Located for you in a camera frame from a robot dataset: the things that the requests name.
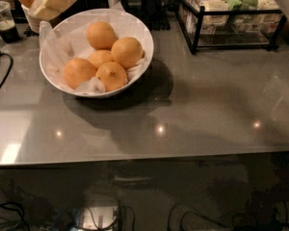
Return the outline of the small hidden middle orange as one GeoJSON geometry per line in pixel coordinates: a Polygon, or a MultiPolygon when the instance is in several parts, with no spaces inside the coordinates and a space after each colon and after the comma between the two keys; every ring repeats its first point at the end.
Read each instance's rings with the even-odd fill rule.
{"type": "Polygon", "coordinates": [[[96,50],[88,56],[88,61],[99,69],[103,64],[112,62],[113,56],[109,50],[96,50]]]}

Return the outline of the stack of paper bowls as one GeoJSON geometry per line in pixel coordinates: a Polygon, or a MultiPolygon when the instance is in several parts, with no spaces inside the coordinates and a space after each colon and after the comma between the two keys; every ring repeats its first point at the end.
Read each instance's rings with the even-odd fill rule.
{"type": "Polygon", "coordinates": [[[29,9],[26,6],[22,5],[21,8],[24,11],[24,14],[25,14],[25,17],[26,17],[26,19],[28,21],[30,29],[33,32],[38,34],[39,33],[40,19],[29,15],[29,9]]]}

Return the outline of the plastic cup with drink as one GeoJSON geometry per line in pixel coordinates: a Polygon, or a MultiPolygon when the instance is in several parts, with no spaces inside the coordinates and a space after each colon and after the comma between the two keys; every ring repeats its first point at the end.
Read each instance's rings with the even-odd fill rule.
{"type": "Polygon", "coordinates": [[[21,40],[13,20],[11,5],[6,1],[0,1],[0,37],[6,43],[21,40]]]}

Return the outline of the black cylindrical container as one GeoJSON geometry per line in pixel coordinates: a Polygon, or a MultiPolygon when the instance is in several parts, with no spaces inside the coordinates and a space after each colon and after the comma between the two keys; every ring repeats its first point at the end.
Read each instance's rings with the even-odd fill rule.
{"type": "Polygon", "coordinates": [[[169,24],[163,0],[141,0],[143,22],[149,30],[168,30],[169,24]]]}

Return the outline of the power strip under table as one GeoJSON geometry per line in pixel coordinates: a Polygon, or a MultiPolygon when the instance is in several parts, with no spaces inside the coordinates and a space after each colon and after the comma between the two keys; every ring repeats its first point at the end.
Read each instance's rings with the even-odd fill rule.
{"type": "Polygon", "coordinates": [[[82,231],[118,231],[118,206],[83,208],[77,226],[82,231]]]}

